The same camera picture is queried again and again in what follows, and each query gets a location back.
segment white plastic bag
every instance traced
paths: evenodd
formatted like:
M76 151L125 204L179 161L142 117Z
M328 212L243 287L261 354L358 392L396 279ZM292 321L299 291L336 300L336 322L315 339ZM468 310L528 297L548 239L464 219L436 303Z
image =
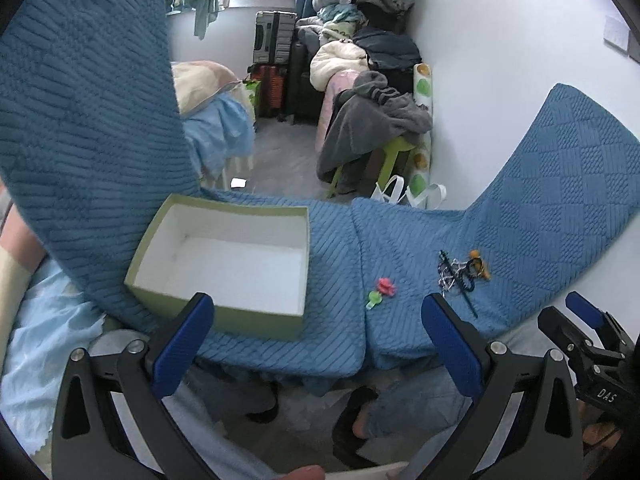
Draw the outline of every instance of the white plastic bag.
M391 194L387 194L387 190L392 184L394 185L394 187L391 190ZM376 183L376 189L373 190L371 199L376 200L377 202L397 204L404 197L404 195L402 194L403 188L404 178L400 175L394 175L389 179L389 182L386 183L385 189L380 189L380 186L378 185L378 183Z
M391 193L389 194L389 187L393 186ZM377 202L385 202L388 204L399 204L402 200L405 200L408 205L418 209L426 209L427 203L430 206L429 209L437 209L447 198L447 188L442 184L431 184L418 195L411 193L409 187L406 188L406 192L403 194L404 178L400 175L394 175L386 183L385 189L380 189L378 183L376 183L376 189L373 190L371 195L372 200ZM433 191L438 191L438 200L435 202L432 198Z
M438 190L440 195L437 202L432 198L432 192L435 190ZM423 192L414 196L414 194L411 193L410 187L407 187L404 196L411 207L427 209L427 205L429 205L429 209L437 209L447 198L447 188L442 184L430 184Z

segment gray floor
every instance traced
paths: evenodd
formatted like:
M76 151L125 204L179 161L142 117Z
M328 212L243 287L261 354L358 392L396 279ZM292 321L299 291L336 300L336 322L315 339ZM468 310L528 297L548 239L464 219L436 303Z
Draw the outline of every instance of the gray floor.
M316 126L260 119L255 139L254 170L245 190L254 194L324 200L328 184L316 177ZM336 196L332 202L350 202L354 194ZM360 384L385 388L396 372L376 372L354 381L341 381L339 390L322 398L302 387L280 393L280 414L271 424L254 424L246 418L225 420L229 439L251 451L275 471L318 464L328 472L345 470L332 456L331 430L344 409L348 394ZM415 435L372 439L363 455L379 463L408 459L424 442Z
M254 170L246 190L254 194L325 200L329 185L316 177L315 124L279 123L258 119ZM349 202L353 194L332 202Z

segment green stool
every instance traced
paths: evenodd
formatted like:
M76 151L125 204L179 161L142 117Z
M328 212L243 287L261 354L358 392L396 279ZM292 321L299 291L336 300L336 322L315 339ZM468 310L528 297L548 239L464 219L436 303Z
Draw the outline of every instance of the green stool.
M380 174L378 175L378 185L380 189L385 189L386 183L389 182L391 173L396 165L396 160L398 160L398 153L410 152L414 148L415 146L404 140L402 136L396 137L382 148L385 152L385 161L382 163L382 169L380 169ZM335 195L335 189L338 186L341 175L342 166L335 170L334 178L331 181L331 186L326 196L328 199Z

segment metal screw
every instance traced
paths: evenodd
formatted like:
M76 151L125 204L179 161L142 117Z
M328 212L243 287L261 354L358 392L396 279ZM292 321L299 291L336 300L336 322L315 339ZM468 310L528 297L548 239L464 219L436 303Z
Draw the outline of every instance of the metal screw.
M554 361L560 362L564 359L562 352L559 350L556 350L555 348L551 349L551 352L549 352L549 355Z
M70 357L72 361L79 361L84 357L84 348L76 348L71 352Z
M134 339L127 345L127 352L130 354L139 354L145 349L145 342L141 339Z
M489 348L494 354L504 355L507 353L506 345L504 343L501 343L500 341L494 341L489 345Z

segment wrapping paper roll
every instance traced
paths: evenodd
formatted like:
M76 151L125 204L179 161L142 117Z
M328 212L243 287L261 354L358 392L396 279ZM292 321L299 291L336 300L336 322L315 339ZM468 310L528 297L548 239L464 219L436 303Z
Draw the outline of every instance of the wrapping paper roll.
M433 117L431 69L424 63L414 65L414 101L418 106L426 107Z
M425 108L433 117L433 93L431 92L431 69L429 65L414 65L414 102ZM406 165L407 197L414 207L426 208L426 200L413 203L411 198L419 197L430 184L431 132L420 136L418 146L412 150Z

